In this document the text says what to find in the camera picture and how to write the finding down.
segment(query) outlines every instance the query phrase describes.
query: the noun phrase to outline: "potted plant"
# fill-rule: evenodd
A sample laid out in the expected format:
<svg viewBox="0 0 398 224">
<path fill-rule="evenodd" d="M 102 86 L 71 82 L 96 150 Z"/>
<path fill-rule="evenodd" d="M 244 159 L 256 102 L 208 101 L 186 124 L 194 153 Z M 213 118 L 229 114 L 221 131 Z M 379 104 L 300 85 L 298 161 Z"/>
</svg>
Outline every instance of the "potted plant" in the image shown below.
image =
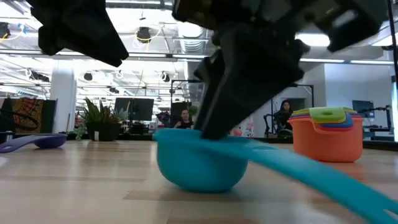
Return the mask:
<svg viewBox="0 0 398 224">
<path fill-rule="evenodd" d="M 192 121 L 196 121 L 196 115 L 198 113 L 198 107 L 197 106 L 190 106 L 188 109 L 188 113 L 192 118 Z"/>
<path fill-rule="evenodd" d="M 85 98 L 87 108 L 81 116 L 87 128 L 87 134 L 93 141 L 113 141 L 120 133 L 121 121 L 126 118 L 127 111 L 121 109 L 119 112 L 103 106 L 99 102 L 99 108 L 88 98 Z"/>
<path fill-rule="evenodd" d="M 70 131 L 69 134 L 75 135 L 75 140 L 81 140 L 84 134 L 86 134 L 86 126 L 85 123 L 80 123 L 77 128 L 74 128 L 73 131 Z"/>
</svg>

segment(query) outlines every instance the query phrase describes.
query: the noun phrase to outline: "blue plastic scoop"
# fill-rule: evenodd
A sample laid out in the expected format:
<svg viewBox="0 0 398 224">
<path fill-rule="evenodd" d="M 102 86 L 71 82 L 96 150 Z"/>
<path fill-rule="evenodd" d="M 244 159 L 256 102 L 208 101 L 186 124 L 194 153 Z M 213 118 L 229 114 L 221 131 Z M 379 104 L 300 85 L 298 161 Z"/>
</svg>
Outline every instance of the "blue plastic scoop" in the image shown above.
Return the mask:
<svg viewBox="0 0 398 224">
<path fill-rule="evenodd" d="M 255 140 L 228 136 L 200 138 L 200 131 L 161 129 L 157 162 L 161 173 L 181 188 L 195 192 L 229 190 L 243 176 L 248 161 L 293 178 L 337 201 L 371 223 L 398 223 L 388 214 L 398 204 L 346 174 L 288 150 Z"/>
</svg>

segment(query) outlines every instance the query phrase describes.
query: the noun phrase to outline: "plant pot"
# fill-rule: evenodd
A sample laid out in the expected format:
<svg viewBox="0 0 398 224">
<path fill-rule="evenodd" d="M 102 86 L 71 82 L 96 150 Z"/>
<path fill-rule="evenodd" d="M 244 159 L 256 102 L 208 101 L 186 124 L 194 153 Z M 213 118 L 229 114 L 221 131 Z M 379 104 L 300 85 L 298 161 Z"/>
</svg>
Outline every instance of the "plant pot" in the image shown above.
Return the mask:
<svg viewBox="0 0 398 224">
<path fill-rule="evenodd" d="M 119 123 L 86 123 L 88 136 L 92 141 L 113 141 L 119 136 Z"/>
</svg>

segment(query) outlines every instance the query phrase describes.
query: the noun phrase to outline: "white column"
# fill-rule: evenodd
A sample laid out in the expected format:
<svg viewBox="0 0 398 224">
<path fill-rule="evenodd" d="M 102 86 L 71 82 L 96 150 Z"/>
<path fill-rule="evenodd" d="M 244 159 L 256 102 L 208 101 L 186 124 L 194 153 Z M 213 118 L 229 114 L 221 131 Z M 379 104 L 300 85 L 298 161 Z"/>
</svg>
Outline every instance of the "white column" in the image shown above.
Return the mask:
<svg viewBox="0 0 398 224">
<path fill-rule="evenodd" d="M 55 61 L 50 90 L 50 99 L 57 100 L 53 133 L 71 131 L 74 128 L 77 92 L 77 75 L 75 74 L 76 71 L 70 60 Z"/>
<path fill-rule="evenodd" d="M 390 61 L 394 61 L 394 57 L 392 51 L 384 51 L 384 55 L 386 55 L 387 59 Z M 390 76 L 395 76 L 394 66 L 391 65 L 389 67 Z M 397 98 L 397 85 L 396 83 L 392 83 L 392 91 L 391 91 L 391 123 L 394 127 L 394 141 L 398 141 L 398 98 Z"/>
</svg>

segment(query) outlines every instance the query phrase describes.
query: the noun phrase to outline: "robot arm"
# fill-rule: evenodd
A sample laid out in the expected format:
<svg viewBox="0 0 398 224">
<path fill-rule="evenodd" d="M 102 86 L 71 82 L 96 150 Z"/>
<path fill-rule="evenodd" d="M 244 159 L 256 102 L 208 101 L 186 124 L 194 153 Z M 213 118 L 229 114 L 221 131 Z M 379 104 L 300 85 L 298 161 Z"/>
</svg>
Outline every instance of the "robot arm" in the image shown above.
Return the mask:
<svg viewBox="0 0 398 224">
<path fill-rule="evenodd" d="M 387 20 L 386 6 L 372 0 L 265 0 L 251 7 L 254 12 L 243 2 L 175 1 L 174 18 L 214 30 L 219 46 L 195 72 L 208 85 L 195 125 L 205 139 L 222 138 L 303 77 L 299 60 L 310 49 L 295 40 L 298 31 L 315 24 L 329 36 L 328 50 L 336 52 L 376 34 Z M 286 3 L 283 15 L 268 17 L 267 6 Z"/>
<path fill-rule="evenodd" d="M 105 0 L 27 1 L 43 24 L 45 54 L 68 48 L 115 67 L 128 57 Z M 175 0 L 172 14 L 215 32 L 218 50 L 195 71 L 207 85 L 195 125 L 206 139 L 222 138 L 303 77 L 299 61 L 310 47 L 295 40 L 298 31 L 315 24 L 336 52 L 376 34 L 387 20 L 386 6 L 375 0 Z"/>
</svg>

